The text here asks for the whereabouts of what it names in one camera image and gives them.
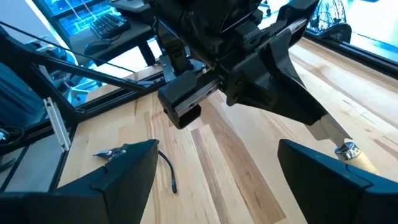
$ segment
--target black cable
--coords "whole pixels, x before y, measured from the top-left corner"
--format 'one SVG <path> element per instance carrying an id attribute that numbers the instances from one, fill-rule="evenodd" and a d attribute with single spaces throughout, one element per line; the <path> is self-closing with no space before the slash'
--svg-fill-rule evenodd
<path id="1" fill-rule="evenodd" d="M 112 40 L 111 40 L 111 44 L 112 44 L 112 42 L 118 40 L 118 39 L 122 36 L 123 33 L 124 33 L 124 32 L 120 33 L 115 39 L 112 39 Z"/>
<path id="2" fill-rule="evenodd" d="M 18 144 L 22 140 L 22 138 L 25 136 L 25 131 L 23 128 L 14 128 L 14 127 L 10 127 L 10 126 L 0 126 L 0 128 L 3 128 L 4 130 L 9 132 L 8 138 L 13 138 L 14 136 L 18 135 L 18 138 L 16 138 L 15 140 L 13 140 L 11 142 L 7 142 L 5 144 L 0 144 L 0 147 Z"/>
<path id="3" fill-rule="evenodd" d="M 174 168 L 173 168 L 173 165 L 172 165 L 172 163 L 169 161 L 169 159 L 167 158 L 167 156 L 165 155 L 165 154 L 163 154 L 163 152 L 161 152 L 160 150 L 158 150 L 157 151 L 157 153 L 161 156 L 161 157 L 163 157 L 163 159 L 164 160 L 166 160 L 166 162 L 169 164 L 169 166 L 170 166 L 170 170 L 171 170 L 171 173 L 172 173 L 172 190 L 173 190 L 173 193 L 177 193 L 177 183 L 176 183 L 176 181 L 175 181 L 175 174 L 174 174 Z"/>
<path id="4" fill-rule="evenodd" d="M 152 29 L 154 30 L 154 33 L 157 37 L 156 41 L 157 41 L 157 44 L 159 45 L 160 51 L 162 52 L 162 55 L 165 55 L 165 52 L 163 51 L 163 49 L 164 49 L 163 41 L 159 35 L 159 14 L 157 13 L 157 10 L 156 10 L 155 0 L 152 0 L 151 2 L 149 2 L 149 6 L 153 9 L 153 12 L 154 12 L 154 23 L 152 25 L 148 24 L 148 26 L 151 26 Z"/>
<path id="5" fill-rule="evenodd" d="M 8 170 L 8 168 L 12 167 L 15 164 L 15 158 L 11 159 L 10 161 L 6 162 L 5 164 L 0 163 L 0 173 Z"/>
<path id="6" fill-rule="evenodd" d="M 124 68 L 124 67 L 122 67 L 122 66 L 114 65 L 114 64 L 112 64 L 112 63 L 109 63 L 109 62 L 107 62 L 107 61 L 101 60 L 101 59 L 99 59 L 99 58 L 94 58 L 94 57 L 91 57 L 91 56 L 88 56 L 88 55 L 85 55 L 85 54 L 77 53 L 77 52 L 74 52 L 74 51 L 72 51 L 72 50 L 66 49 L 65 47 L 62 47 L 62 46 L 60 46 L 60 45 L 58 45 L 58 44 L 55 44 L 55 43 L 53 43 L 53 42 L 50 42 L 50 41 L 47 41 L 47 40 L 42 39 L 42 38 L 40 38 L 40 37 L 37 37 L 37 36 L 35 36 L 35 35 L 33 35 L 33 34 L 30 34 L 30 33 L 28 33 L 28 32 L 25 32 L 25 31 L 21 30 L 21 29 L 18 29 L 18 28 L 16 28 L 16 27 L 12 26 L 12 25 L 6 24 L 6 23 L 3 22 L 3 21 L 0 21 L 0 24 L 1 24 L 1 25 L 4 25 L 4 26 L 6 26 L 6 27 L 8 27 L 8 28 L 10 28 L 10 29 L 13 29 L 13 30 L 15 30 L 15 31 L 18 31 L 18 32 L 20 32 L 21 34 L 25 34 L 25 35 L 27 35 L 27 36 L 29 36 L 29 37 L 31 37 L 31 38 L 35 38 L 35 39 L 37 39 L 37 40 L 39 40 L 39 41 L 42 41 L 42 42 L 45 42 L 45 43 L 47 43 L 47 44 L 52 44 L 52 45 L 54 45 L 54 46 L 56 46 L 56 47 L 58 47 L 58 48 L 60 48 L 60 49 L 66 50 L 66 51 L 71 52 L 71 53 L 73 53 L 73 54 L 75 54 L 75 55 L 79 55 L 79 56 L 83 56 L 83 57 L 86 57 L 86 58 L 90 58 L 90 59 L 92 59 L 92 60 L 96 60 L 96 61 L 99 61 L 99 62 L 108 64 L 108 65 L 112 65 L 112 66 L 114 66 L 114 67 L 116 67 L 116 68 L 120 68 L 120 69 L 129 71 L 129 72 L 135 73 L 135 71 L 130 70 L 130 69 L 127 69 L 127 68 Z"/>
<path id="7" fill-rule="evenodd" d="M 185 11 L 186 11 L 186 9 L 184 8 L 184 10 L 182 11 L 182 13 L 181 13 L 181 15 L 180 15 L 180 18 L 178 19 L 178 31 L 177 31 L 177 36 L 178 36 L 178 38 L 181 38 L 181 37 L 180 37 L 181 22 L 182 22 L 182 17 L 183 17 L 184 14 L 185 14 Z"/>

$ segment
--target white wall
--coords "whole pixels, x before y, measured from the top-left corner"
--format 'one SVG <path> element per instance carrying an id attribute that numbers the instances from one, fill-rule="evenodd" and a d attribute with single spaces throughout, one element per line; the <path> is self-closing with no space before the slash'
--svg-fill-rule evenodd
<path id="1" fill-rule="evenodd" d="M 63 47 L 66 46 L 32 0 L 0 0 L 0 3 L 1 21 L 38 37 L 49 35 L 47 38 L 48 41 L 61 44 Z M 7 27 L 5 29 L 13 38 L 22 43 L 32 40 L 31 37 L 17 31 L 8 29 Z"/>

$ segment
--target wood plank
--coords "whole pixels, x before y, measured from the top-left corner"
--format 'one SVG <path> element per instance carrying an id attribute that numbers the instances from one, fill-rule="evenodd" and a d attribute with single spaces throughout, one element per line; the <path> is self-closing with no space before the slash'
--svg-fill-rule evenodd
<path id="1" fill-rule="evenodd" d="M 379 173 L 398 181 L 398 81 L 309 40 L 291 48 L 304 84 L 354 137 Z M 150 75 L 160 68 L 136 73 Z M 116 90 L 103 86 L 96 98 Z M 91 155 L 150 138 L 172 161 L 159 158 L 142 223 L 305 223 L 277 159 L 286 138 L 333 156 L 330 141 L 316 141 L 303 124 L 242 105 L 228 107 L 216 92 L 201 103 L 202 115 L 177 130 L 156 93 L 79 124 L 60 186 L 104 164 Z"/>

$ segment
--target metal bracket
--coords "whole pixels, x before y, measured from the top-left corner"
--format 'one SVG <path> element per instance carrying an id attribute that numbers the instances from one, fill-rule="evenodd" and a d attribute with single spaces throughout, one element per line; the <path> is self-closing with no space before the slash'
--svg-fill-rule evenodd
<path id="1" fill-rule="evenodd" d="M 50 80 L 50 75 L 43 65 L 39 65 L 39 70 Z M 54 134 L 57 137 L 58 144 L 61 147 L 61 151 L 69 151 L 71 146 L 70 138 L 57 104 L 50 97 L 43 99 L 43 102 L 45 109 L 47 110 L 47 114 L 49 115 Z"/>

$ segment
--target keyboard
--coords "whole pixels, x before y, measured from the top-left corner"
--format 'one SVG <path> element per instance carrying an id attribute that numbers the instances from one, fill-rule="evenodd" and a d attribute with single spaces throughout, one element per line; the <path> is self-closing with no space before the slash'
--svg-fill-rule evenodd
<path id="1" fill-rule="evenodd" d="M 130 26 L 122 17 L 107 13 L 92 22 L 90 28 L 98 38 L 110 39 L 128 30 Z"/>

